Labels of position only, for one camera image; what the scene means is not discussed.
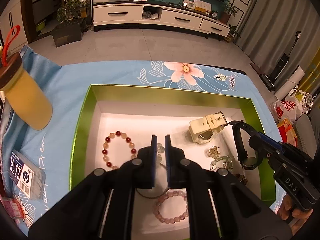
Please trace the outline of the person's right hand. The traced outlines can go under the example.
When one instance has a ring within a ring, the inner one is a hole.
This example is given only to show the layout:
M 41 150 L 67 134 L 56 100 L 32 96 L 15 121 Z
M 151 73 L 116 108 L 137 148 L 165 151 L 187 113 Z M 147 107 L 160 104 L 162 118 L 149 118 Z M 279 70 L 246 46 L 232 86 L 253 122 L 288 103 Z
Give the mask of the person's right hand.
M 294 207 L 293 199 L 288 194 L 286 194 L 283 198 L 280 208 L 277 211 L 277 215 L 282 220 L 287 220 L 289 216 L 292 216 L 298 222 L 302 221 L 303 223 L 310 217 L 312 213 L 313 209 L 309 211 L 302 211 L 298 207 Z

